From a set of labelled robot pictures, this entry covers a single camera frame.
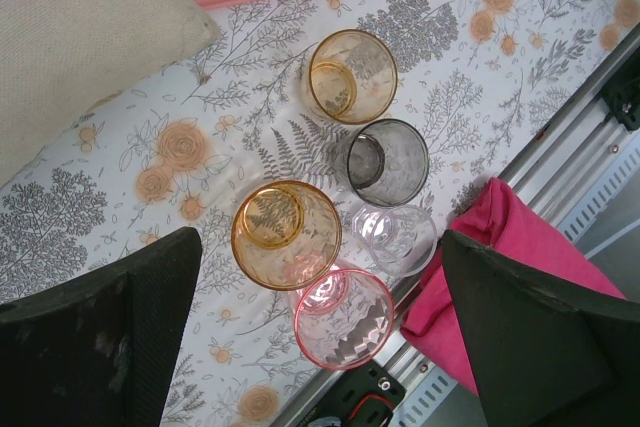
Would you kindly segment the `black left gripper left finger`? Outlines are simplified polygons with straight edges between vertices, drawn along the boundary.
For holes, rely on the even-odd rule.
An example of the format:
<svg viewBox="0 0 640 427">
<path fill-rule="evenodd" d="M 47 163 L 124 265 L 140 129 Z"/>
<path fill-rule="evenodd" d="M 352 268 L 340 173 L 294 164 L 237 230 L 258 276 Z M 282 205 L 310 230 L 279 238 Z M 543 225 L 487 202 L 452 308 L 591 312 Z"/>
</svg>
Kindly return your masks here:
<svg viewBox="0 0 640 427">
<path fill-rule="evenodd" d="M 182 227 L 1 307 L 4 426 L 157 426 L 200 270 Z"/>
</svg>

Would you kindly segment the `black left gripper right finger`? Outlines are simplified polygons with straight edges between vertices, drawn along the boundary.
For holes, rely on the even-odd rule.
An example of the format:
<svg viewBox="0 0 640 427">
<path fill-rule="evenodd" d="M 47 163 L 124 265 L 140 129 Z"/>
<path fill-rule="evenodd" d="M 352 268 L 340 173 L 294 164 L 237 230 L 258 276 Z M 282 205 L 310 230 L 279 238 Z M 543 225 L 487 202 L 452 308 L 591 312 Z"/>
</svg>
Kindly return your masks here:
<svg viewBox="0 0 640 427">
<path fill-rule="evenodd" d="M 488 425 L 638 425 L 638 304 L 452 230 L 442 265 Z"/>
</svg>

